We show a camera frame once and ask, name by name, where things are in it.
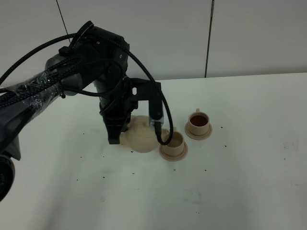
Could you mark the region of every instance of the beige teacup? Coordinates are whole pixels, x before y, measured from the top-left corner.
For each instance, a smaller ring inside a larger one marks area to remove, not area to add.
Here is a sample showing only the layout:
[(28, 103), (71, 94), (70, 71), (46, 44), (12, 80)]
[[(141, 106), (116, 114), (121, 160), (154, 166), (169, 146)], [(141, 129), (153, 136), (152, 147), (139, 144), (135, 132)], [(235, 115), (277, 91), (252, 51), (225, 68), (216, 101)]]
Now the beige teacup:
[(160, 146), (160, 154), (161, 156), (168, 161), (179, 161), (188, 153), (188, 146), (184, 142), (183, 136), (174, 131), (173, 138), (168, 145)]
[(185, 131), (192, 139), (206, 139), (212, 133), (209, 116), (197, 109), (196, 112), (189, 116)]

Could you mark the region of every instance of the empty cup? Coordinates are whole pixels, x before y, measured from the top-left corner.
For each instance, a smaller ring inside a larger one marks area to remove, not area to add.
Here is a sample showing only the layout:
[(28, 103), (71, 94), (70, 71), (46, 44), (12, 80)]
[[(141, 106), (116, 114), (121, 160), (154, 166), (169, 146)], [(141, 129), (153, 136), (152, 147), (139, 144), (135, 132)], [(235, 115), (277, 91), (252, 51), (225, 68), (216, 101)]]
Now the empty cup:
[(168, 145), (160, 145), (160, 154), (167, 161), (179, 161), (188, 153), (188, 146), (179, 132), (174, 132)]

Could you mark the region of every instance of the beige teapot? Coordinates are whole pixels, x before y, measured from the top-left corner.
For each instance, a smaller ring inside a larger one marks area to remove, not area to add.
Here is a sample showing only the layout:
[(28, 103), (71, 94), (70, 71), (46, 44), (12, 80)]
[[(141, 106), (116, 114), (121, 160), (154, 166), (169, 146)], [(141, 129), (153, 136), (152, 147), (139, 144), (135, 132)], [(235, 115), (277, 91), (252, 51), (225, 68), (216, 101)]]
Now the beige teapot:
[[(148, 116), (131, 116), (128, 130), (120, 134), (120, 144), (137, 152), (150, 152), (158, 147), (159, 142), (154, 130), (149, 128)], [(162, 129), (162, 138), (169, 133)]]

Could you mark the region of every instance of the beige saucer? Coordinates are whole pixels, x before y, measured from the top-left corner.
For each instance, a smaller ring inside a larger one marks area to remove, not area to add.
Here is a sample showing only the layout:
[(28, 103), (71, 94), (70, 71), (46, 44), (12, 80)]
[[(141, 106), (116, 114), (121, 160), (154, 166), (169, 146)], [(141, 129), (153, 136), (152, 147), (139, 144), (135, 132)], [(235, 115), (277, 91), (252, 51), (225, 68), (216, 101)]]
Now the beige saucer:
[(192, 134), (192, 133), (188, 130), (188, 125), (189, 125), (189, 123), (187, 122), (187, 123), (186, 123), (186, 126), (185, 126), (185, 132), (186, 132), (186, 134), (187, 134), (190, 138), (192, 138), (192, 139), (194, 139), (194, 140), (205, 140), (205, 139), (208, 138), (208, 137), (211, 135), (211, 133), (212, 133), (212, 126), (211, 126), (211, 124), (209, 124), (209, 130), (208, 130), (208, 132), (206, 132), (205, 134), (200, 135), (200, 136), (197, 136), (197, 135)]
[(160, 155), (161, 157), (163, 157), (165, 160), (167, 161), (179, 161), (179, 160), (182, 160), (183, 158), (186, 157), (187, 153), (188, 153), (188, 145), (186, 144), (186, 142), (184, 142), (184, 149), (183, 149), (183, 152), (177, 156), (170, 156), (170, 155), (167, 155), (164, 151), (163, 151), (163, 146), (160, 145), (160, 148), (159, 148), (159, 151), (160, 151)]

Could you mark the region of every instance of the black cable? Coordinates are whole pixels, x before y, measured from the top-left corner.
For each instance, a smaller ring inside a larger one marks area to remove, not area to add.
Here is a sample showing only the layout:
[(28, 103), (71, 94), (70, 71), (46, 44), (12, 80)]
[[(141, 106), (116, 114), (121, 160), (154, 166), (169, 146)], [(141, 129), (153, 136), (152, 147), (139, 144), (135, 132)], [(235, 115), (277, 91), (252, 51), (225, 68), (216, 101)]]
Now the black cable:
[(9, 92), (9, 90), (7, 88), (0, 89), (0, 93), (5, 93), (5, 92)]
[(73, 38), (76, 34), (69, 34), (69, 35), (65, 35), (62, 37), (58, 37), (55, 38), (49, 42), (46, 42), (42, 45), (40, 45), (39, 47), (36, 47), (35, 49), (33, 49), (32, 51), (30, 51), (29, 53), (27, 53), (26, 55), (24, 55), (21, 59), (19, 59), (14, 65), (12, 65), (0, 78), (0, 85), (5, 81), (5, 79), (7, 79), (7, 77), (18, 67), (20, 66), (24, 61), (26, 61), (27, 59), (29, 59), (31, 56), (33, 56), (34, 54), (36, 54), (38, 51), (53, 45), (57, 42), (69, 39), (69, 38)]
[(86, 95), (86, 96), (91, 96), (91, 97), (103, 97), (106, 95), (104, 92), (88, 92), (88, 91), (76, 89), (73, 87), (66, 87), (66, 86), (63, 89), (65, 91), (76, 92), (76, 93)]
[(63, 64), (66, 64), (69, 61), (72, 61), (74, 59), (80, 59), (78, 62), (73, 64), (68, 70), (62, 72), (61, 74), (55, 73), (51, 75), (51, 77), (48, 79), (48, 81), (42, 85), (36, 86), (34, 89), (31, 90), (24, 90), (23, 93), (20, 95), (16, 95), (13, 92), (8, 92), (5, 95), (0, 97), (0, 107), (6, 107), (12, 104), (15, 104), (17, 102), (20, 102), (26, 98), (29, 98), (31, 96), (36, 95), (37, 93), (51, 87), (52, 85), (58, 83), (61, 81), (61, 79), (67, 77), (70, 74), (75, 73), (75, 71), (79, 68), (79, 65), (83, 62), (83, 58), (81, 56), (74, 56), (67, 60), (63, 60), (60, 63), (55, 64), (54, 66), (50, 67), (48, 70), (52, 70), (56, 68), (55, 66), (61, 66)]
[(123, 90), (121, 90), (119, 94), (116, 96), (116, 98), (110, 101), (108, 104), (106, 104), (104, 109), (100, 111), (100, 114), (102, 116), (105, 115), (107, 112), (109, 112), (112, 108), (114, 108), (121, 101), (121, 99), (125, 95), (125, 92), (127, 91), (126, 89), (127, 89), (127, 84), (124, 81)]
[(207, 69), (208, 69), (208, 62), (209, 62), (209, 49), (210, 49), (210, 40), (211, 40), (213, 10), (214, 10), (214, 0), (212, 0), (212, 2), (211, 2), (211, 15), (210, 15), (209, 35), (208, 35), (208, 44), (207, 44), (207, 57), (206, 57), (206, 67), (205, 67), (205, 78), (207, 77)]
[(117, 90), (117, 88), (118, 88), (119, 86), (121, 86), (121, 83), (122, 83), (123, 78), (124, 78), (124, 69), (123, 69), (123, 67), (122, 67), (117, 61), (112, 60), (112, 59), (109, 59), (109, 58), (101, 58), (101, 59), (99, 59), (99, 60), (97, 60), (97, 61), (93, 61), (93, 62), (86, 63), (86, 64), (84, 65), (84, 67), (85, 67), (85, 66), (90, 66), (90, 65), (92, 65), (92, 64), (97, 64), (97, 63), (100, 63), (100, 62), (110, 62), (110, 63), (112, 63), (112, 64), (115, 64), (115, 65), (120, 69), (120, 77), (119, 77), (118, 82), (117, 82), (116, 85), (114, 86), (114, 88), (111, 89), (111, 90), (109, 90), (109, 91), (107, 91), (107, 92), (100, 92), (100, 93), (99, 93), (99, 94), (100, 94), (99, 97), (103, 97), (103, 96), (107, 96), (107, 95), (112, 94), (113, 92), (115, 92), (115, 91)]
[[(59, 37), (59, 38), (55, 38), (49, 42), (46, 42), (42, 45), (40, 45), (39, 47), (33, 49), (32, 51), (30, 51), (28, 54), (26, 54), (25, 56), (23, 56), (21, 59), (19, 59), (14, 65), (12, 65), (3, 75), (2, 77), (0, 78), (0, 85), (5, 81), (5, 79), (18, 67), (20, 66), (24, 61), (26, 61), (28, 58), (30, 58), (32, 55), (34, 55), (35, 53), (37, 53), (38, 51), (52, 45), (52, 44), (55, 44), (57, 42), (60, 42), (60, 41), (63, 41), (63, 40), (66, 40), (66, 39), (69, 39), (69, 38), (73, 38), (76, 34), (69, 34), (69, 35), (65, 35), (65, 36), (62, 36), (62, 37)], [(95, 37), (95, 38), (99, 38), (99, 39), (102, 39), (102, 40), (105, 40), (107, 41), (108, 43), (120, 48), (122, 51), (124, 51), (129, 57), (132, 58), (132, 60), (134, 60), (139, 66), (140, 68), (144, 71), (144, 73), (146, 74), (146, 76), (149, 78), (150, 81), (152, 82), (155, 82), (154, 78), (152, 77), (152, 75), (149, 73), (149, 71), (146, 69), (146, 67), (136, 58), (136, 56), (134, 56), (128, 49), (126, 49), (125, 47), (123, 47), (122, 45), (116, 43), (115, 41), (105, 37), (105, 36), (101, 36), (99, 34), (96, 34), (96, 33), (91, 33), (91, 32), (87, 32), (86, 35), (89, 35), (89, 36), (92, 36), (92, 37)], [(167, 113), (167, 116), (168, 116), (168, 120), (169, 120), (169, 124), (170, 124), (170, 135), (169, 135), (169, 138), (163, 142), (161, 140), (161, 136), (160, 137), (157, 137), (158, 138), (158, 141), (160, 144), (162, 145), (167, 145), (170, 143), (172, 137), (173, 137), (173, 133), (174, 133), (174, 127), (173, 127), (173, 120), (172, 120), (172, 116), (171, 116), (171, 113), (170, 113), (170, 110), (169, 110), (169, 107), (168, 107), (168, 104), (167, 104), (167, 101), (161, 91), (161, 89), (159, 89), (158, 87), (156, 87), (155, 85), (155, 88), (157, 90), (157, 92), (160, 94), (160, 97), (163, 101), (163, 104), (165, 106), (165, 110), (166, 110), (166, 113)], [(160, 133), (161, 129), (161, 126), (157, 126), (157, 132)]]
[[(146, 69), (146, 67), (140, 62), (140, 60), (137, 59), (136, 56), (134, 56), (128, 49), (126, 49), (125, 47), (123, 47), (122, 45), (118, 44), (117, 42), (105, 37), (105, 36), (101, 36), (99, 34), (96, 34), (96, 33), (93, 33), (93, 32), (87, 32), (86, 33), (87, 36), (89, 37), (94, 37), (94, 38), (99, 38), (99, 39), (103, 39), (105, 41), (107, 41), (108, 43), (114, 45), (114, 46), (117, 46), (118, 48), (120, 48), (122, 51), (124, 51), (130, 58), (132, 58), (132, 60), (134, 60), (138, 65), (139, 67), (144, 71), (144, 73), (146, 74), (146, 76), (149, 78), (150, 81), (152, 81), (153, 83), (155, 83), (155, 80), (154, 78), (152, 77), (152, 75), (149, 73), (149, 71)], [(157, 92), (159, 92), (160, 96), (161, 96), (161, 99), (162, 99), (162, 102), (165, 106), (165, 110), (166, 110), (166, 113), (167, 113), (167, 117), (168, 117), (168, 120), (169, 120), (169, 126), (170, 126), (170, 134), (169, 134), (169, 137), (168, 139), (164, 142), (162, 141), (162, 138), (161, 138), (161, 135), (158, 137), (157, 135), (157, 138), (158, 138), (158, 141), (161, 145), (167, 145), (171, 142), (172, 138), (173, 138), (173, 133), (174, 133), (174, 126), (173, 126), (173, 119), (172, 119), (172, 116), (171, 116), (171, 112), (169, 110), (169, 107), (168, 107), (168, 104), (167, 104), (167, 101), (161, 91), (160, 88), (158, 88), (156, 86), (156, 84), (154, 84)], [(155, 125), (155, 127), (157, 128), (156, 130), (156, 133), (161, 133), (161, 123), (158, 122), (160, 125)]]
[(58, 0), (56, 0), (56, 2), (57, 2), (57, 5), (58, 5), (59, 14), (61, 15), (61, 19), (62, 19), (62, 22), (63, 22), (64, 28), (65, 28), (65, 31), (66, 31), (66, 33), (67, 33), (67, 35), (68, 35), (67, 28), (66, 28), (66, 25), (65, 25), (65, 22), (64, 22), (64, 19), (63, 19), (63, 15), (62, 15), (61, 9), (60, 9), (60, 7), (59, 7)]

